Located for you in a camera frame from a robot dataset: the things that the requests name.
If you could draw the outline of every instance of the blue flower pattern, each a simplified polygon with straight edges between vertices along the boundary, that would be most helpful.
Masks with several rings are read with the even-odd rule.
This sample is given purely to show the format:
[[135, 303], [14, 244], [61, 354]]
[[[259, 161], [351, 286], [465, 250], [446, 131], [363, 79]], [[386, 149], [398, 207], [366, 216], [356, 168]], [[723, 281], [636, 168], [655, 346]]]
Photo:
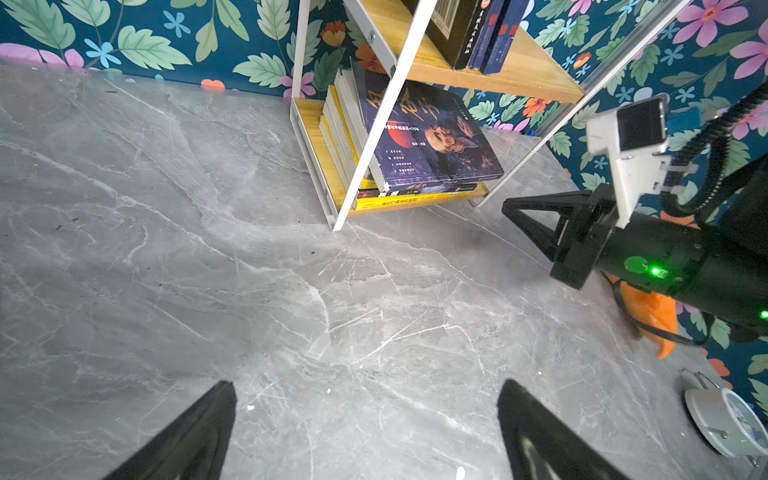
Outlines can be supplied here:
[[659, 38], [662, 40], [667, 40], [674, 37], [674, 34], [680, 30], [680, 27], [675, 26], [676, 24], [676, 22], [670, 23], [668, 27], [661, 31]]
[[571, 33], [571, 30], [573, 30], [573, 27], [576, 25], [576, 21], [573, 18], [569, 18], [568, 22], [563, 27], [561, 34], [562, 36], [568, 35]]
[[678, 96], [675, 98], [680, 101], [680, 103], [685, 103], [686, 101], [690, 100], [694, 97], [694, 90], [696, 90], [696, 87], [690, 87], [687, 90], [681, 88], [677, 91], [679, 93]]
[[170, 14], [168, 10], [163, 10], [163, 15], [165, 15], [165, 18], [168, 19], [167, 23], [164, 23], [163, 26], [167, 28], [168, 30], [173, 30], [176, 28], [176, 36], [178, 38], [181, 38], [181, 32], [184, 33], [191, 33], [191, 30], [184, 25], [181, 24], [181, 22], [184, 21], [184, 14], [181, 12], [176, 12], [176, 18], [174, 18], [173, 15]]
[[626, 87], [621, 87], [621, 91], [619, 92], [619, 94], [614, 96], [619, 99], [619, 102], [632, 101], [633, 91], [634, 91], [634, 87], [630, 87], [629, 90], [627, 90]]
[[621, 12], [622, 15], [629, 15], [630, 13], [632, 13], [632, 9], [634, 8], [635, 5], [637, 5], [639, 1], [640, 0], [632, 0], [632, 2], [629, 2], [629, 5], [625, 5], [621, 7], [621, 10], [619, 12]]
[[578, 53], [574, 53], [570, 57], [566, 57], [565, 61], [560, 64], [562, 68], [565, 68], [565, 71], [568, 71], [568, 69], [576, 62], [576, 57], [578, 56]]
[[683, 45], [678, 45], [674, 50], [671, 50], [669, 48], [664, 49], [665, 56], [661, 57], [662, 62], [666, 62], [668, 67], [672, 66], [672, 63], [675, 60], [680, 60], [683, 58], [683, 54], [680, 53], [680, 50], [683, 49]]
[[592, 68], [590, 65], [585, 65], [585, 66], [579, 68], [576, 71], [576, 78], [579, 78], [582, 75], [586, 75], [587, 74], [587, 70], [589, 70], [590, 68]]
[[115, 57], [114, 55], [110, 55], [112, 51], [114, 50], [112, 48], [112, 44], [108, 41], [101, 44], [101, 47], [97, 46], [90, 38], [86, 38], [85, 44], [93, 50], [86, 51], [86, 56], [90, 58], [96, 58], [101, 61], [101, 66], [104, 68], [109, 68], [109, 62], [115, 63], [117, 65], [121, 65], [122, 62], [120, 61], [120, 58]]

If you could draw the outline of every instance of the orange object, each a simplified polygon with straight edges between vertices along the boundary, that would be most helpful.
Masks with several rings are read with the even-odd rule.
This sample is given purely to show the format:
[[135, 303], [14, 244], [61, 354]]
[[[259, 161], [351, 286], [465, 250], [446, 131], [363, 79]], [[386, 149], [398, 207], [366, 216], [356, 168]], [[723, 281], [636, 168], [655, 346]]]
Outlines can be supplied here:
[[[607, 273], [605, 276], [612, 283], [616, 283], [619, 280], [618, 277]], [[646, 325], [677, 334], [677, 311], [675, 301], [670, 297], [655, 292], [645, 293], [626, 283], [621, 284], [621, 297], [624, 298], [627, 311], [635, 319], [640, 320]], [[653, 333], [643, 329], [640, 329], [640, 331], [646, 338], [659, 346], [659, 351], [656, 354], [656, 358], [659, 360], [666, 358], [674, 350], [674, 342], [655, 336]]]

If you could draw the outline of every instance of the gray marble floor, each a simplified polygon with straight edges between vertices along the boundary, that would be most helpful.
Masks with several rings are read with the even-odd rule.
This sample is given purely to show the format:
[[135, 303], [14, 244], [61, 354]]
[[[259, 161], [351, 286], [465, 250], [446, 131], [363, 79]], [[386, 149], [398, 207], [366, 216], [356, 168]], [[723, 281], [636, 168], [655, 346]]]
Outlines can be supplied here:
[[228, 379], [227, 480], [511, 478], [513, 378], [632, 478], [746, 478], [684, 415], [702, 355], [549, 279], [504, 195], [331, 233], [282, 99], [126, 80], [0, 65], [1, 477], [101, 478]]

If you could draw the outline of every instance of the bookshelf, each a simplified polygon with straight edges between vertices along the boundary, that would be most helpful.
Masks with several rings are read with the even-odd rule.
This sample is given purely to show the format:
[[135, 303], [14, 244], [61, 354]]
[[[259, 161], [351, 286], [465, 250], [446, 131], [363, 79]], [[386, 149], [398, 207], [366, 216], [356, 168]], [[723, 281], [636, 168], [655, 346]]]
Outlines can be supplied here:
[[[344, 203], [346, 188], [342, 184], [336, 165], [331, 159], [326, 142], [320, 133], [320, 116], [323, 114], [322, 100], [309, 100], [307, 98], [295, 98], [291, 104], [291, 122], [296, 130], [299, 143], [304, 153], [306, 167], [315, 184], [317, 195], [323, 204], [328, 224], [333, 228], [339, 210]], [[379, 214], [407, 210], [409, 208], [427, 207], [429, 205], [447, 204], [454, 201], [476, 200], [488, 194], [488, 188], [482, 182], [469, 195], [458, 199], [442, 198], [416, 204], [395, 205], [392, 207], [371, 208], [366, 210], [350, 210], [349, 217], [360, 215]]]
[[[359, 0], [366, 14], [355, 16], [355, 9], [349, 3], [346, 2], [349, 13], [355, 17], [362, 32], [368, 35], [367, 38], [370, 38], [371, 31], [374, 32], [374, 44], [376, 32], [380, 32], [379, 39], [388, 48], [379, 46], [377, 50], [374, 47], [374, 51], [384, 69], [390, 71], [402, 53], [406, 32], [413, 20], [411, 12], [400, 0]], [[576, 103], [584, 96], [573, 78], [523, 29], [515, 34], [515, 41], [512, 42], [504, 68], [499, 74], [483, 75], [469, 69], [452, 70], [432, 40], [425, 36], [407, 78], [564, 103]]]
[[[334, 231], [342, 228], [347, 217], [452, 201], [477, 200], [488, 195], [488, 188], [481, 184], [469, 196], [459, 198], [361, 211], [351, 208], [357, 194], [355, 186], [362, 181], [406, 79], [571, 103], [584, 97], [584, 92], [570, 75], [523, 30], [515, 36], [500, 74], [454, 71], [425, 36], [437, 0], [420, 0], [413, 15], [400, 0], [344, 0], [344, 3], [350, 16], [366, 34], [368, 43], [385, 70], [389, 72], [390, 81], [368, 141], [359, 155], [359, 163], [350, 181], [351, 187], [345, 191], [318, 127], [323, 102], [298, 98], [303, 66], [301, 62], [294, 65], [290, 119], [326, 219]], [[310, 0], [300, 0], [294, 58], [304, 56], [309, 12]]]

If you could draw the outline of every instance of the book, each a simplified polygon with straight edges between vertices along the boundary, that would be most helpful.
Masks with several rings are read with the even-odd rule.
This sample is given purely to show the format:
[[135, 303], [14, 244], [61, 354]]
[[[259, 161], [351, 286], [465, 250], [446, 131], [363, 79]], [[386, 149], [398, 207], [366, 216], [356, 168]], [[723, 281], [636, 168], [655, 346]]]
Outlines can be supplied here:
[[[368, 132], [366, 132], [365, 125], [362, 122], [362, 112], [360, 111], [360, 104], [357, 101], [356, 89], [354, 87], [354, 79], [351, 70], [342, 71], [339, 69], [336, 72], [336, 79], [333, 82], [336, 87], [336, 93], [338, 94], [339, 103], [341, 104], [341, 113], [349, 128], [349, 136], [352, 141], [352, 145], [355, 148], [356, 155], [354, 158], [355, 165], [359, 162], [359, 154], [362, 153], [362, 148], [366, 144], [368, 139]], [[362, 178], [360, 189], [376, 188], [376, 182], [371, 176], [370, 167], [366, 170], [365, 176]]]
[[518, 25], [522, 22], [525, 14], [526, 6], [528, 6], [526, 0], [509, 0], [507, 10], [502, 16], [504, 20], [498, 24], [495, 39], [485, 53], [485, 59], [480, 69], [483, 74], [490, 75], [502, 71], [509, 48], [512, 46], [512, 41], [515, 40]]
[[[379, 110], [389, 78], [353, 64], [366, 130]], [[504, 174], [491, 145], [458, 95], [406, 81], [376, 145], [371, 168], [379, 190], [407, 190], [494, 180]]]
[[[323, 106], [323, 114], [329, 121], [330, 133], [339, 153], [339, 176], [345, 188], [349, 188], [349, 182], [355, 173], [358, 163], [357, 149], [353, 143], [353, 137], [349, 129], [349, 122], [344, 115], [336, 87], [328, 87], [326, 104]], [[363, 178], [358, 188], [376, 188], [373, 180]]]
[[339, 149], [336, 146], [336, 142], [333, 141], [333, 135], [331, 135], [330, 128], [328, 127], [328, 121], [326, 120], [325, 115], [320, 116], [320, 133], [323, 136], [323, 140], [326, 141], [326, 146], [328, 147], [328, 152], [331, 154], [331, 160], [333, 160], [333, 164], [336, 166], [336, 170], [339, 172], [339, 177], [341, 178], [341, 181], [343, 183], [348, 184], [349, 182], [346, 181], [346, 175], [344, 174], [344, 170], [341, 167], [341, 160], [339, 156]]
[[[415, 12], [419, 0], [402, 0]], [[438, 0], [427, 25], [427, 36], [448, 65], [463, 70], [480, 35], [491, 0]]]
[[485, 24], [480, 31], [480, 37], [475, 43], [475, 50], [472, 52], [472, 58], [469, 60], [469, 67], [472, 70], [480, 70], [482, 68], [482, 62], [485, 60], [485, 53], [488, 50], [488, 46], [491, 44], [493, 34], [496, 31], [496, 23], [500, 20], [500, 16], [504, 10], [504, 7], [511, 0], [492, 0], [491, 6], [488, 7], [488, 14], [485, 16]]
[[333, 121], [333, 116], [331, 115], [331, 106], [329, 102], [326, 102], [323, 105], [323, 118], [326, 119], [323, 126], [326, 128], [328, 132], [329, 139], [326, 140], [326, 146], [328, 147], [328, 150], [331, 152], [331, 158], [333, 159], [333, 164], [336, 166], [336, 170], [339, 172], [339, 178], [341, 178], [343, 185], [349, 185], [349, 178], [346, 176], [346, 168], [344, 167], [344, 162], [342, 158], [345, 155], [343, 146], [339, 142], [339, 139], [341, 138], [341, 134], [339, 133], [339, 130], [336, 128], [336, 122]]
[[384, 198], [356, 198], [353, 201], [353, 208], [355, 210], [368, 210], [371, 208], [382, 207], [394, 207], [395, 205], [407, 205], [418, 204], [422, 202], [429, 202], [433, 200], [441, 200], [443, 198], [460, 198], [466, 197], [471, 191], [462, 192], [446, 192], [443, 194], [423, 194], [423, 195], [402, 195], [398, 197], [384, 197]]
[[471, 192], [477, 188], [477, 184], [461, 184], [461, 185], [438, 185], [437, 187], [423, 187], [412, 188], [410, 190], [392, 190], [390, 192], [382, 192], [377, 189], [371, 190], [359, 190], [357, 192], [357, 198], [383, 198], [383, 197], [400, 197], [402, 195], [432, 195], [432, 194], [454, 194], [457, 192]]

